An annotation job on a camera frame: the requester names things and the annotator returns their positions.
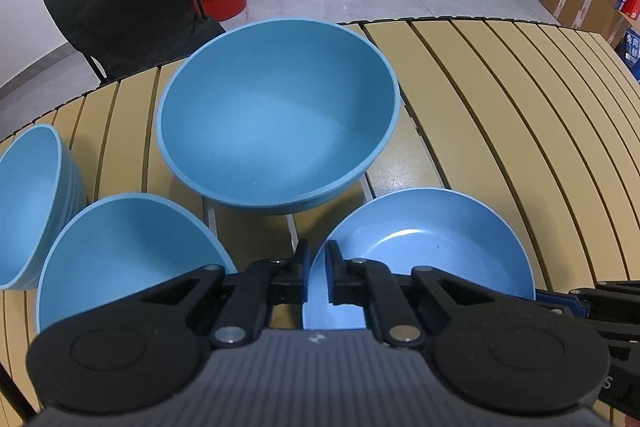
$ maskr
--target chair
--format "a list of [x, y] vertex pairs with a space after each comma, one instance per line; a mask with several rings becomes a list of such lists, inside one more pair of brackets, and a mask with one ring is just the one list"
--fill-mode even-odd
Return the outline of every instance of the chair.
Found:
[[101, 84], [188, 57], [225, 32], [206, 16], [202, 0], [44, 0], [44, 4]]

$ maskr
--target gray baseboard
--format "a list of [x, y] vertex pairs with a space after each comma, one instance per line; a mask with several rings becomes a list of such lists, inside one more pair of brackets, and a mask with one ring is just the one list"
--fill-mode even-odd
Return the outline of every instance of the gray baseboard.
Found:
[[36, 60], [31, 66], [22, 70], [16, 74], [7, 83], [0, 86], [0, 100], [6, 97], [9, 93], [14, 92], [20, 86], [23, 86], [27, 81], [31, 80], [37, 74], [42, 73], [44, 70], [49, 69], [54, 64], [57, 64], [63, 58], [67, 58], [76, 52], [71, 44], [65, 42], [61, 46], [58, 46], [52, 52], [47, 53], [44, 57]]

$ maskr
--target bowl stack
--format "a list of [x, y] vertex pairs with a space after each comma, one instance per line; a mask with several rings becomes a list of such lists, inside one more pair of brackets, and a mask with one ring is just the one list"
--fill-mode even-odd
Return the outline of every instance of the bowl stack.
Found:
[[30, 290], [65, 225], [86, 205], [71, 153], [50, 125], [36, 125], [0, 158], [0, 289]]

